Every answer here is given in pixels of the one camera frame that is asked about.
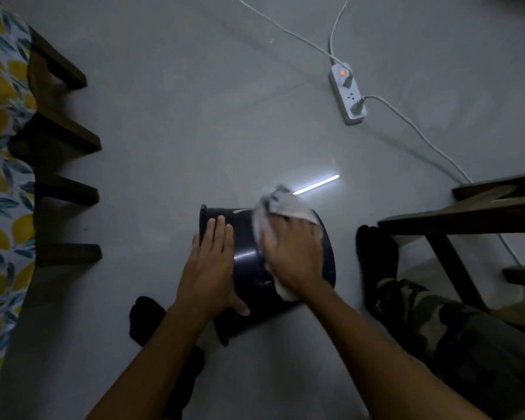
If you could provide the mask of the person's right hand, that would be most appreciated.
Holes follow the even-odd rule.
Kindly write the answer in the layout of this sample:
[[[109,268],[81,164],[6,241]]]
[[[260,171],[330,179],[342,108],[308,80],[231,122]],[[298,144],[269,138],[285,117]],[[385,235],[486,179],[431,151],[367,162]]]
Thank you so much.
[[[335,292],[323,279],[323,252],[314,227],[303,220],[272,217],[278,240],[273,272],[309,306],[327,304]]]

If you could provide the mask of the person's left hand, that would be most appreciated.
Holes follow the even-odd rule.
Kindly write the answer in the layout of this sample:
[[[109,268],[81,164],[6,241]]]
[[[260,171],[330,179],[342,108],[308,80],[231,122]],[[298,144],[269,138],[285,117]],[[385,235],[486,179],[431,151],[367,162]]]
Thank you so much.
[[[183,312],[205,324],[229,308],[229,297],[237,294],[233,282],[233,227],[226,224],[226,255],[224,260],[214,256],[216,219],[209,219],[197,263],[191,263],[191,250],[183,268],[174,304],[170,312]]]

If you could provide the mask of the dark blue plastic bucket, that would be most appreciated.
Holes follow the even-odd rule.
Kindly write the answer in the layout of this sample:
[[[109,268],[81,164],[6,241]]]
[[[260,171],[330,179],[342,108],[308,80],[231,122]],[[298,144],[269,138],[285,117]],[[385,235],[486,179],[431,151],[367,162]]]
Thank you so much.
[[[230,339],[281,315],[301,304],[286,301],[275,289],[274,279],[265,268],[265,259],[252,231],[253,209],[215,208],[202,205],[199,211],[199,236],[203,239],[208,220],[225,218],[234,233],[234,289],[247,304],[250,315],[227,309],[213,319],[218,339],[227,347]]]

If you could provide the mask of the white cleaning cloth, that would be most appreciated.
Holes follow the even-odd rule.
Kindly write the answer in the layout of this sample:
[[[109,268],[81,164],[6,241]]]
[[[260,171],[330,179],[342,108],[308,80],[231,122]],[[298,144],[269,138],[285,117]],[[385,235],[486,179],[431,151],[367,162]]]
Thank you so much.
[[[272,193],[263,195],[252,213],[252,233],[263,256],[265,271],[272,279],[278,296],[288,303],[299,300],[298,295],[291,288],[284,285],[273,272],[265,252],[265,236],[273,244],[277,243],[276,233],[271,222],[272,217],[282,217],[286,220],[303,220],[310,223],[316,232],[320,245],[323,243],[324,230],[316,212],[312,210],[301,198],[285,186],[278,186]]]

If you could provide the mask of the person's left forearm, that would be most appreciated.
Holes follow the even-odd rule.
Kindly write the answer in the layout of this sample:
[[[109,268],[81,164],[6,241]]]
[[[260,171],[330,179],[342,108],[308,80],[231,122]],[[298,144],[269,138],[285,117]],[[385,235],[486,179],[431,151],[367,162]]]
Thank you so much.
[[[85,420],[182,420],[205,365],[196,342],[210,319],[199,304],[175,302]]]

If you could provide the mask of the person's right forearm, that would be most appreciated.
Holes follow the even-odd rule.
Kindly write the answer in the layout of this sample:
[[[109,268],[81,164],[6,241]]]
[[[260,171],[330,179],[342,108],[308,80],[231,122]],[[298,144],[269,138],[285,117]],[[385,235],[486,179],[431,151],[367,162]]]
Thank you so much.
[[[491,420],[389,341],[324,280],[295,292],[326,330],[373,420]]]

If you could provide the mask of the person's left black sock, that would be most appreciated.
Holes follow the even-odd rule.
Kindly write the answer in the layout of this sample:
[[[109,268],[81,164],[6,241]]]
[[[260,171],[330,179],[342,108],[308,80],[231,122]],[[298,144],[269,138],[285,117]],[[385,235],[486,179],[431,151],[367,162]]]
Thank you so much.
[[[147,296],[138,297],[129,314],[130,338],[144,347],[163,321],[166,312],[154,299]]]

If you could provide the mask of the person's black sock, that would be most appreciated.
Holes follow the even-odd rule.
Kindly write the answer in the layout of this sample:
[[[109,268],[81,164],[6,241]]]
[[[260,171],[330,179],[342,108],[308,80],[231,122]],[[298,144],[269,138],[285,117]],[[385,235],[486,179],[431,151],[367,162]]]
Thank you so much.
[[[378,306],[396,283],[399,246],[375,226],[362,225],[356,233],[356,253],[361,270],[364,305],[371,316],[378,316]]]
[[[130,338],[144,347],[163,321],[166,312],[154,299],[147,296],[138,297],[129,314]]]

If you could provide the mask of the person's right black sock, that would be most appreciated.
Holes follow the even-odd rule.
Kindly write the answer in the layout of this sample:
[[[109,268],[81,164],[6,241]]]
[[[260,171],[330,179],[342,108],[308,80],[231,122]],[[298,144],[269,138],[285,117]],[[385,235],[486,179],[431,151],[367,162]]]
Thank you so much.
[[[399,246],[375,226],[362,225],[356,233],[356,253],[361,270],[364,305],[371,316],[378,316],[378,306],[396,283]]]

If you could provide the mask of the white power strip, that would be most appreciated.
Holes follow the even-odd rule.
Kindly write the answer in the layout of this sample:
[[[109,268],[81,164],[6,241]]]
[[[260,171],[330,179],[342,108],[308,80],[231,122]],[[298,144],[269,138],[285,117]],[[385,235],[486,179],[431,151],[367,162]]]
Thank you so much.
[[[350,112],[352,107],[361,97],[355,77],[352,85],[349,88],[343,87],[343,76],[341,75],[341,67],[339,64],[332,65],[329,72],[329,83],[332,92],[335,96],[339,111],[342,115],[344,123],[346,125],[358,125],[362,123],[367,116],[367,110],[364,107],[363,113],[353,114]]]

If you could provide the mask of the lemon print tablecloth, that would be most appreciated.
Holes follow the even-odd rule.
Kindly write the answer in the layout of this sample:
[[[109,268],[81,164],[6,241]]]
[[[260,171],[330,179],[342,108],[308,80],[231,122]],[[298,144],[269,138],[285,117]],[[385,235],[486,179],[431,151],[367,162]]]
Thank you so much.
[[[0,2],[0,370],[36,262],[34,170],[8,148],[36,113],[31,44],[27,23]]]

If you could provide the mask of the dark wooden chair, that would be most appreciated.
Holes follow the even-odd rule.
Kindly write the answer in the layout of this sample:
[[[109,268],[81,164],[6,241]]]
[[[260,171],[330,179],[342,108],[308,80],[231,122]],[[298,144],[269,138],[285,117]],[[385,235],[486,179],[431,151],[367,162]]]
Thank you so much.
[[[383,219],[391,236],[425,236],[461,301],[525,333],[525,300],[489,310],[449,235],[525,233],[525,175],[469,183],[452,190],[455,203],[436,211]]]

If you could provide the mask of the person's right camouflage trouser leg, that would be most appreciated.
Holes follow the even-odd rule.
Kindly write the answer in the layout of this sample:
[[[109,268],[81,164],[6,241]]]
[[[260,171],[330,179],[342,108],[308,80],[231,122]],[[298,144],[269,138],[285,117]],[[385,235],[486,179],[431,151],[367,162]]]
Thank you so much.
[[[525,420],[525,334],[403,279],[370,285],[365,303],[402,348],[493,420]]]

